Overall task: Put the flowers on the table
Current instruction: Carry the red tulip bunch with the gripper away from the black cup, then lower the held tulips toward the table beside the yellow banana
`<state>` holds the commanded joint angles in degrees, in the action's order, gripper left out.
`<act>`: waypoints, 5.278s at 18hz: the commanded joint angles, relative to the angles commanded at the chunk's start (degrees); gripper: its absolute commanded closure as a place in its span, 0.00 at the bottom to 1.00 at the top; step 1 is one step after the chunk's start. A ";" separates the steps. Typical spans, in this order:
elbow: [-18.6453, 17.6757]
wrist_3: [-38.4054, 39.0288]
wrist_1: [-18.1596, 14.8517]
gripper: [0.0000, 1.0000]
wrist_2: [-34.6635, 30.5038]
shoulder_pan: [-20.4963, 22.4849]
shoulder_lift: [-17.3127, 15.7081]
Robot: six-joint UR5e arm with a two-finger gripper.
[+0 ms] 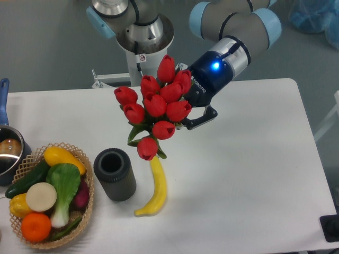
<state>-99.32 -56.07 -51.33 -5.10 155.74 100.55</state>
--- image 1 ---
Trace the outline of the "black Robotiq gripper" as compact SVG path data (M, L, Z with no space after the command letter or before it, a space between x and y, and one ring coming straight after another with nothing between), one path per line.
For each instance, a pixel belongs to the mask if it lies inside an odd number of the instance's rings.
M157 70L156 81L163 88L179 83L182 89L180 100L188 101L192 107L203 107L204 111L196 119L184 118L181 127L193 130L218 116L210 105L212 98L233 79L233 69L227 61L231 53L220 54L207 51L189 67L174 66L174 59L165 55Z

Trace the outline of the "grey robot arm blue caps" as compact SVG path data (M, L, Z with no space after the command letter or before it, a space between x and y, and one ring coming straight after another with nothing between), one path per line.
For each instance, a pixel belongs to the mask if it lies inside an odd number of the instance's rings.
M270 10L272 1L200 2L191 11L189 27L214 46L188 66L193 86L184 96L204 114L183 120L191 130L213 120L212 98L238 76L281 34L279 18ZM116 38L125 51L126 79L138 86L142 75L155 75L174 39L171 21L158 11L155 1L92 1L86 15L105 38Z

